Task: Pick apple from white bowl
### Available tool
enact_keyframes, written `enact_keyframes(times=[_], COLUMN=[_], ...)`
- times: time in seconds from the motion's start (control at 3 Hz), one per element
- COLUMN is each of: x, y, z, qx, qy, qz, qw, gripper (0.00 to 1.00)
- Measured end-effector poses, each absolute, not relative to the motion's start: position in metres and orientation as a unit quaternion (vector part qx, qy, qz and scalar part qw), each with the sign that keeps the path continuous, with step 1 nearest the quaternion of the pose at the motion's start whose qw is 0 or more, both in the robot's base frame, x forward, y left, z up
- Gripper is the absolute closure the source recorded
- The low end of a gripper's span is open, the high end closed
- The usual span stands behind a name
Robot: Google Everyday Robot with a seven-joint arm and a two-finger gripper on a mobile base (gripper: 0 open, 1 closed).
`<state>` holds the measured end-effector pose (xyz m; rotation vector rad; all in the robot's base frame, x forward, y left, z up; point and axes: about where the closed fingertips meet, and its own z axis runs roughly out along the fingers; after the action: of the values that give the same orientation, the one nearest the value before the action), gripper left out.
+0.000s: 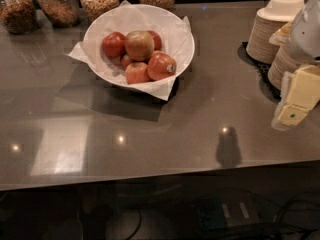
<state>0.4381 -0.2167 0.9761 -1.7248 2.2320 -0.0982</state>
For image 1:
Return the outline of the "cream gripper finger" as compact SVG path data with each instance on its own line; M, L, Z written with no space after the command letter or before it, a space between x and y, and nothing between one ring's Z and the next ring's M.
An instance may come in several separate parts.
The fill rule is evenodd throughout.
M271 127L278 131L286 131L289 129L289 126L285 125L280 121L279 116L280 116L280 112L284 108L285 101L289 93L292 77L293 77L292 73L285 71L281 81L281 90L280 90L281 101L278 103L274 111L273 119L271 121Z

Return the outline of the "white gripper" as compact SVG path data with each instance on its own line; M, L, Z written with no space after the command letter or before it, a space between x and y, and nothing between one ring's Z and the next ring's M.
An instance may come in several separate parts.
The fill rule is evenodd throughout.
M290 56L305 64L320 63L320 0L308 0L296 15L289 35ZM302 122L320 101L320 67L302 66L293 74L279 119L292 127Z

